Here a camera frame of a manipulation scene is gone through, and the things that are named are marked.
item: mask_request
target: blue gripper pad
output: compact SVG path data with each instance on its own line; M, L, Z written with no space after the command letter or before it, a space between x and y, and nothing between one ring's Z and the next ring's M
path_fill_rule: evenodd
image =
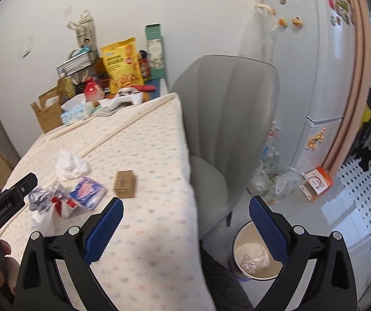
M289 260L288 240L255 197L250 200L249 214L273 259L285 265Z
M99 261L123 215L124 205L117 199L86 238L83 260L87 266Z

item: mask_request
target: metal screw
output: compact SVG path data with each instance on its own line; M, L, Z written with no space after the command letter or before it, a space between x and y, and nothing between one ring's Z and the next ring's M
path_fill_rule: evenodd
M37 240L39 238L39 236L40 236L40 233L38 231L34 231L34 232L31 233L30 238L32 240Z
M79 227L76 227L75 225L69 228L70 235L76 235L78 232L79 232Z
M300 225L296 225L295 227L293 227L293 231L298 235L302 235L305 232L305 229Z
M334 231L332 233L332 236L334 236L334 239L336 239L336 240L342 239L342 234L339 231Z

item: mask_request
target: metal basket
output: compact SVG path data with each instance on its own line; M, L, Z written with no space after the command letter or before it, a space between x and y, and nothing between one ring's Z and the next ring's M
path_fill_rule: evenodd
M68 77L95 64L98 55L96 51L87 51L76 55L57 67L59 78Z

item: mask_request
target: refrigerator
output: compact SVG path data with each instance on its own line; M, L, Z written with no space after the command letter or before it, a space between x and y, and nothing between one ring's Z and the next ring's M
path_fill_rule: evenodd
M344 0L264 3L286 21L274 30L273 54L280 86L274 141L280 169L308 172L322 166L346 109L355 60L353 11Z

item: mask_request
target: white wall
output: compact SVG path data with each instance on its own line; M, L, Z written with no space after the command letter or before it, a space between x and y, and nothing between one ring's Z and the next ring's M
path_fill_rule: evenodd
M206 54L235 55L255 0L2 0L0 2L0 118L23 156L42 131L30 104L56 84L56 67L77 47L65 26L88 9L98 47L135 36L145 49L144 27L160 23L168 84ZM65 16L65 9L73 13ZM21 47L30 39L31 52Z

